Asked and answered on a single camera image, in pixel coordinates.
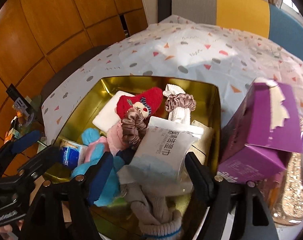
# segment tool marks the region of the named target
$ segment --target window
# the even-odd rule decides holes
[[[296,5],[292,2],[292,0],[283,0],[283,3],[286,4],[286,5],[288,5],[290,8],[292,8],[297,13],[299,13]]]

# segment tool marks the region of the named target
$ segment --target purple cardboard box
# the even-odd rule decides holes
[[[293,91],[289,85],[278,83],[278,86],[285,97],[281,105],[289,114],[282,127],[270,128],[271,88],[266,83],[253,82],[236,113],[222,129],[218,175],[228,181],[246,183],[269,178],[286,169],[291,152],[303,153]]]

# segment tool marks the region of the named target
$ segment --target patterned tablecloth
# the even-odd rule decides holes
[[[172,15],[92,58],[46,99],[42,113],[47,142],[58,136],[77,104],[101,78],[131,74],[215,84],[219,88],[222,126],[237,110],[256,77],[290,84],[303,115],[302,60],[261,36],[195,24]],[[281,239],[293,239],[286,231],[280,230]]]

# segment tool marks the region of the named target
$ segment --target satin scrunchie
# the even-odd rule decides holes
[[[123,141],[137,149],[146,134],[146,124],[142,113],[136,108],[130,108],[121,120],[123,128]]]
[[[196,109],[196,101],[194,100],[193,95],[182,93],[178,95],[169,95],[165,102],[166,111],[170,113],[177,107],[189,108],[190,111],[194,111]]]

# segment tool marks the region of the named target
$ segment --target chair backrest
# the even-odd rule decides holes
[[[263,0],[172,0],[172,14],[261,35],[303,60],[303,26]]]

